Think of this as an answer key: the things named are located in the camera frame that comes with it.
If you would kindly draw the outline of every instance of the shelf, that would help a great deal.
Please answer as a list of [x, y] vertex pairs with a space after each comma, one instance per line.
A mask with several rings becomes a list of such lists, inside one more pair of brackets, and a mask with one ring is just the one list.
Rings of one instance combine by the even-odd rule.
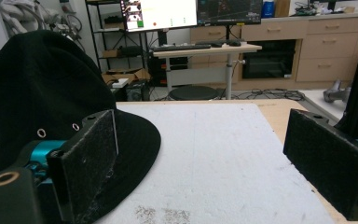
[[[116, 0], [116, 1], [85, 0], [85, 2], [86, 2], [87, 13], [89, 16], [89, 27], [90, 27], [91, 33], [92, 33], [92, 41], [93, 41], [95, 55], [96, 55], [96, 59], [97, 59], [97, 65], [100, 68], [101, 72], [103, 71], [103, 69], [102, 69], [100, 60], [106, 60], [107, 69], [111, 69], [112, 61], [109, 61], [109, 59], [128, 59], [128, 66], [131, 67], [130, 58], [142, 58], [142, 65], [143, 65], [143, 68], [145, 68], [145, 55], [144, 54], [137, 55], [137, 56], [101, 57], [101, 55], [99, 53], [99, 51], [101, 51], [101, 50], [107, 50], [108, 49], [107, 42], [112, 41], [112, 40], [115, 41], [115, 42], [113, 42], [113, 47], [110, 47], [113, 49], [115, 49], [117, 47], [117, 45], [121, 45], [121, 44], [123, 47], [127, 47], [128, 40], [130, 40], [135, 45], [139, 46], [141, 49], [143, 48], [143, 39], [141, 37], [141, 34], [138, 34], [138, 37], [137, 37], [139, 40], [139, 43], [138, 43], [138, 41], [132, 40], [131, 36], [129, 36], [125, 32], [124, 26], [123, 26], [124, 24], [122, 22], [113, 22], [113, 23], [111, 22], [111, 23], [103, 24], [103, 18], [101, 15], [100, 6], [120, 4], [120, 1], [118, 1], [118, 0]], [[92, 18], [94, 18], [94, 17], [91, 17], [89, 7], [96, 7], [96, 9], [97, 9], [96, 13], [98, 15], [98, 19], [93, 21]], [[108, 33], [111, 33], [111, 34], [117, 33], [117, 35], [106, 35]], [[102, 40], [103, 47], [97, 46], [96, 38], [99, 38], [98, 40], [100, 40], [100, 39]]]
[[120, 4], [120, 1], [104, 1], [104, 0], [87, 0], [86, 3], [92, 6]]

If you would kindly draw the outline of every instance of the computer tower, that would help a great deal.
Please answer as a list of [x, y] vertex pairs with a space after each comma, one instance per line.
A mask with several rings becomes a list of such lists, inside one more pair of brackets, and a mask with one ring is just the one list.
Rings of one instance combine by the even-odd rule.
[[126, 88], [127, 101], [150, 101], [150, 88], [147, 80], [133, 81]]

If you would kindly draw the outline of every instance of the monitor screen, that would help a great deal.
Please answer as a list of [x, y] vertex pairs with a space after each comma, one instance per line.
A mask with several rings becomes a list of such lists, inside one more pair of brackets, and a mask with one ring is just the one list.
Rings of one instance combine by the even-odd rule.
[[197, 26], [196, 0], [121, 0], [127, 32]]
[[198, 25], [260, 24], [263, 0], [197, 0]]

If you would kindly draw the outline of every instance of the hat eyelet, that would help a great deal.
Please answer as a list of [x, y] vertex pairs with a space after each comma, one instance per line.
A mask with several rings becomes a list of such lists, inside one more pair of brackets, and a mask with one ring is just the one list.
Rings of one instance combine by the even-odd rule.
[[72, 128], [73, 128], [75, 131], [79, 131], [79, 130], [80, 130], [80, 127], [79, 127], [76, 123], [73, 123], [73, 124], [72, 124]]
[[37, 130], [37, 136], [39, 136], [40, 138], [45, 138], [46, 137], [46, 131], [44, 129], [38, 129]]

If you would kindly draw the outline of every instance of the wooden cabinet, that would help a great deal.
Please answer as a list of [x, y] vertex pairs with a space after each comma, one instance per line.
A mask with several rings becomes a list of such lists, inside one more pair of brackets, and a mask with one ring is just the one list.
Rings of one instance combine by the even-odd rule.
[[296, 81], [351, 81], [358, 62], [358, 18], [310, 21]]
[[307, 34], [308, 21], [266, 21], [260, 25], [245, 25], [241, 38], [246, 41], [302, 39]]
[[[260, 25], [234, 26], [230, 38], [245, 41], [296, 40], [296, 53], [290, 78], [242, 78], [242, 66], [233, 74], [233, 90], [325, 89], [340, 79], [352, 81], [358, 63], [358, 17], [265, 19]], [[225, 38], [223, 26], [191, 29], [192, 43]], [[193, 67], [214, 67], [226, 62], [224, 56], [191, 60]]]

